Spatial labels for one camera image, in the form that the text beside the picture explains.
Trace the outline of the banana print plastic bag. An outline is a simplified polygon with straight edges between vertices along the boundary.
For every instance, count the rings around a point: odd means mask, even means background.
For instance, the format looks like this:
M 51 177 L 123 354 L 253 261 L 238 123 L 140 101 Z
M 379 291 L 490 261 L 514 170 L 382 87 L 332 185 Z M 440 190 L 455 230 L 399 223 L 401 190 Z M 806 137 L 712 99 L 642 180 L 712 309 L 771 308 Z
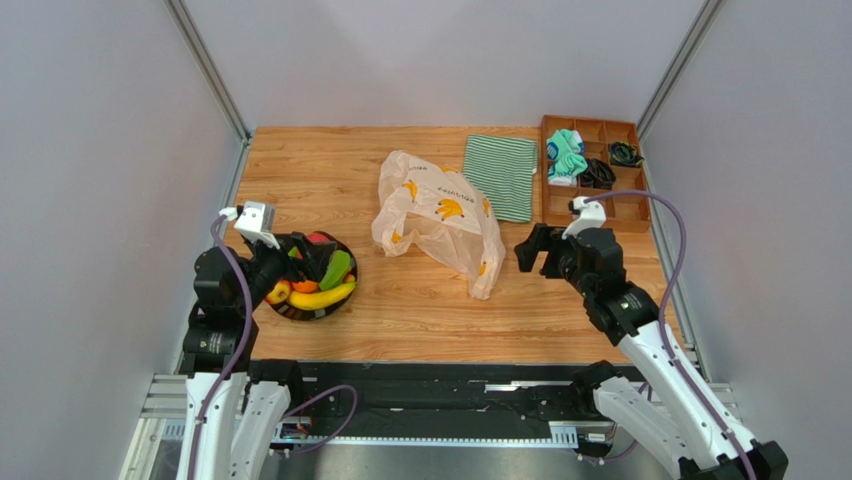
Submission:
M 405 151 L 382 162 L 373 241 L 388 257 L 412 246 L 463 275 L 468 294 L 490 298 L 506 247 L 489 199 L 462 173 Z

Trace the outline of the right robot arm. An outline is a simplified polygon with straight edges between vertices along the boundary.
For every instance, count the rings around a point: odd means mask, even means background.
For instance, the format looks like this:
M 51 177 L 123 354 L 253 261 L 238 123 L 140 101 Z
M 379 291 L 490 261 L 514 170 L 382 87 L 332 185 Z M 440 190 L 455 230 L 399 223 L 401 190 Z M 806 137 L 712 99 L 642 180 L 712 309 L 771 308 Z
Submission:
M 582 297 L 590 322 L 631 360 L 660 401 L 655 406 L 611 363 L 580 370 L 571 384 L 577 408 L 625 429 L 675 479 L 781 479 L 789 459 L 775 441 L 761 442 L 712 391 L 660 321 L 660 307 L 629 281 L 623 250 L 610 229 L 569 235 L 536 224 L 514 249 L 541 276 L 563 279 Z

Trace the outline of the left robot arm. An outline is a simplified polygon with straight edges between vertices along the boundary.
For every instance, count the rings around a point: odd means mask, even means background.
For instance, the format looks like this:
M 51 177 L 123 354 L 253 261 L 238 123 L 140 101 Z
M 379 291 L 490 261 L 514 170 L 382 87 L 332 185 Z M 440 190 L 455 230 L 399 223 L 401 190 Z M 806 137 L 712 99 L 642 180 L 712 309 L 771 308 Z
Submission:
M 195 261 L 197 300 L 179 367 L 186 377 L 180 479 L 259 478 L 276 427 L 304 396 L 297 361 L 252 360 L 253 312 L 275 281 L 321 273 L 341 245 L 325 232 L 276 239 L 278 249 L 252 245 L 250 259 L 214 246 Z

